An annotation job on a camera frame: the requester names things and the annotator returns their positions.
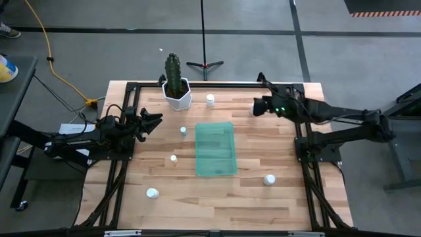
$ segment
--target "green plastic tray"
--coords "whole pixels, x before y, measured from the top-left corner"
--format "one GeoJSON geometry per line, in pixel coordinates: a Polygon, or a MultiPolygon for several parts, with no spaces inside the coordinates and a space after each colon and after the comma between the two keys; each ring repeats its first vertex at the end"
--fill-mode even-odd
{"type": "Polygon", "coordinates": [[[237,173],[234,126],[231,122],[199,123],[196,132],[196,174],[221,176],[237,173]]]}

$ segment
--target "wooden table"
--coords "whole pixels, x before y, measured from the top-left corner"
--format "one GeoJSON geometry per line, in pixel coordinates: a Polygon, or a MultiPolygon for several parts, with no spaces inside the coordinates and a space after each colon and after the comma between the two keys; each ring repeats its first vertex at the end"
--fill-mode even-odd
{"type": "MultiPolygon", "coordinates": [[[[122,104],[125,87],[126,81],[110,82],[103,116],[110,104],[122,104]]],[[[304,83],[304,87],[306,97],[324,99],[319,83],[304,83]]],[[[160,88],[141,89],[139,108],[163,113],[163,122],[146,142],[136,144],[118,227],[310,230],[303,172],[293,146],[294,124],[271,114],[261,117],[249,114],[253,98],[270,92],[255,88],[192,88],[191,93],[190,109],[177,112],[165,101],[160,88]],[[215,96],[211,109],[205,103],[208,93],[215,96]],[[227,121],[234,124],[238,173],[215,178],[196,176],[195,124],[227,121]],[[186,137],[180,134],[181,126],[187,128],[186,137]],[[175,166],[170,161],[173,154],[178,157],[175,166]],[[263,184],[267,174],[276,177],[273,186],[263,184]],[[145,195],[148,188],[156,188],[159,198],[148,199],[145,195]]],[[[110,113],[119,115],[120,111],[113,107],[110,113]]],[[[331,128],[313,126],[313,130],[329,132],[331,128]]],[[[88,170],[76,223],[84,221],[104,196],[109,165],[109,161],[100,161],[88,170]]],[[[327,200],[352,225],[341,173],[330,163],[321,163],[320,172],[327,200]]],[[[321,223],[317,201],[315,206],[321,223]]]]}

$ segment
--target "concrete floor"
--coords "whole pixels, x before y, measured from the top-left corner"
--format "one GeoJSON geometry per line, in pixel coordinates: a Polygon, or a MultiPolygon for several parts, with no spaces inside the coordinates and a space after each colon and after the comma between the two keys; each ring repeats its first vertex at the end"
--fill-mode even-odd
{"type": "MultiPolygon", "coordinates": [[[[194,0],[31,0],[46,26],[79,28],[200,29],[200,5],[194,0]]],[[[295,0],[302,30],[341,32],[420,32],[421,17],[351,18],[341,0],[295,0]]],[[[3,20],[12,26],[37,26],[23,0],[10,3],[3,20]]],[[[205,0],[207,28],[214,30],[293,30],[288,0],[205,0]]],[[[201,63],[197,34],[49,34],[56,71],[90,97],[105,95],[109,80],[156,80],[164,60],[176,52],[182,65],[201,63]]],[[[357,109],[385,109],[420,82],[421,38],[304,37],[312,82],[321,82],[328,103],[357,109]]],[[[81,98],[48,69],[41,33],[0,38],[0,52],[39,57],[37,75],[71,105],[81,98]]],[[[254,81],[263,71],[271,81],[302,82],[295,36],[207,35],[209,62],[225,65],[210,80],[254,81]]],[[[186,66],[182,74],[201,80],[186,66]]],[[[73,114],[33,81],[18,120],[38,130],[54,131],[73,114]]],[[[333,124],[343,129],[342,124],[333,124]]],[[[421,188],[385,193],[397,181],[386,145],[352,142],[341,148],[343,171],[354,224],[362,230],[420,235],[421,188]]],[[[12,169],[1,190],[0,232],[70,226],[80,200],[81,181],[31,182],[25,193],[30,207],[8,208],[20,171],[12,169]]]]}

